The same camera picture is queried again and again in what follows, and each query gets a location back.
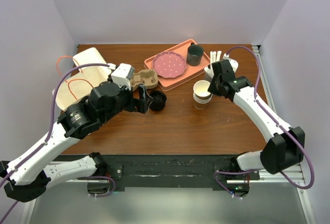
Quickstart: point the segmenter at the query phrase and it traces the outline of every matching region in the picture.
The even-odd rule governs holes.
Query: paper bag
[[[76,66],[88,63],[106,64],[101,54],[94,47],[82,51],[81,53],[73,56],[73,58],[75,59],[74,63]],[[70,105],[79,102],[83,97],[89,95],[92,90],[92,86],[96,87],[101,82],[107,81],[108,74],[110,73],[111,71],[107,67],[86,67],[80,69],[77,74],[68,78],[66,82],[62,82],[57,92],[56,104],[61,110],[66,110]]]

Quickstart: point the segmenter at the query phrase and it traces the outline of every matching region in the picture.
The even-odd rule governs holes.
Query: table top
[[[210,51],[226,52],[237,44],[201,45],[209,55]],[[88,44],[80,45],[78,53],[95,47],[106,62],[127,63],[138,72],[144,69],[145,59],[172,46],[174,44]],[[242,49],[232,51],[230,57],[239,63],[236,75],[244,75],[254,84],[258,73],[254,57]],[[239,154],[262,150],[266,143],[258,128],[230,100],[213,96],[205,109],[193,106],[192,87],[201,79],[204,74],[165,92],[167,102],[162,111],[119,113],[64,154]],[[266,102],[262,84],[258,93]]]

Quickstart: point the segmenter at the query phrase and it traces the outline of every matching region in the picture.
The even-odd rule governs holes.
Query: plate
[[[162,52],[153,59],[153,69],[163,78],[176,78],[186,68],[187,63],[183,56],[173,51]]]

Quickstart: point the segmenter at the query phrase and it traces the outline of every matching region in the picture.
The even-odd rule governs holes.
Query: white cup
[[[194,84],[193,98],[194,98],[194,106],[197,109],[204,109],[211,101],[212,94],[207,91],[209,86],[210,86],[209,81],[197,81]]]

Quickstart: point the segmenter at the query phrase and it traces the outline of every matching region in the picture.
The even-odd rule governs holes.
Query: gray floor
[[[31,224],[306,223],[297,190],[288,183],[254,183],[243,201],[224,191],[127,188],[105,198],[87,185],[64,183],[40,198]]]

